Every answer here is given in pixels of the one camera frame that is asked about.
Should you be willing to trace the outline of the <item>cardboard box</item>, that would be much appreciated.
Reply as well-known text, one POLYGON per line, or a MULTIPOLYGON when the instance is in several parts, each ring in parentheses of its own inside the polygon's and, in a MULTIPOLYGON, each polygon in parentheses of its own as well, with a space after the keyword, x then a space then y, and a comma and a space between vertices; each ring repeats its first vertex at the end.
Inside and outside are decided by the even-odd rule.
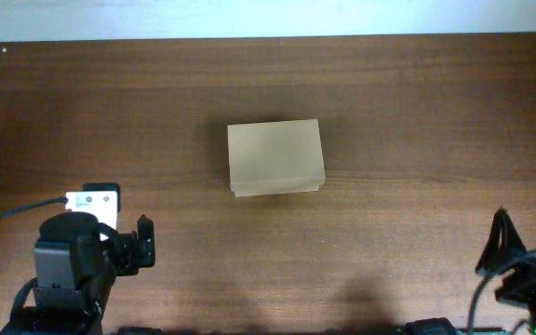
POLYGON ((236 197, 314 192, 325 183, 316 119, 229 125, 227 137, 236 197))

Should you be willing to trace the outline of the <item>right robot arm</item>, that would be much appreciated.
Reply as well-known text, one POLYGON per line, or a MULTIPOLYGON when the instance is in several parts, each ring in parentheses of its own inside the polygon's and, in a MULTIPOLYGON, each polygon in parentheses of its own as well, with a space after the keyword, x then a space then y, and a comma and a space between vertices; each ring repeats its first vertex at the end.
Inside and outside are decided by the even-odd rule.
POLYGON ((529 333, 536 334, 536 248, 528 250, 525 247, 505 208, 494 213, 489 238, 475 272, 482 280, 473 294, 464 328, 454 327, 447 318, 430 318, 407 323, 397 332, 410 335, 515 334, 527 328, 529 333), (529 313, 508 331, 475 326, 479 300, 486 286, 496 277, 502 283, 494 291, 495 300, 529 313))

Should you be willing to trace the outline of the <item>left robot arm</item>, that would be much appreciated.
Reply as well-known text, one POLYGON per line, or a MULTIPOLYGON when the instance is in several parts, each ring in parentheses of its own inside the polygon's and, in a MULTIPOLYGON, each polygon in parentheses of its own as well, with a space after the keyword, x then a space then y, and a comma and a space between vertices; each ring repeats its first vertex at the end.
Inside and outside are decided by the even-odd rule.
POLYGON ((3 334, 102 334, 102 319, 119 276, 155 264, 154 222, 120 234, 86 212, 67 212, 40 226, 36 277, 17 293, 3 334))

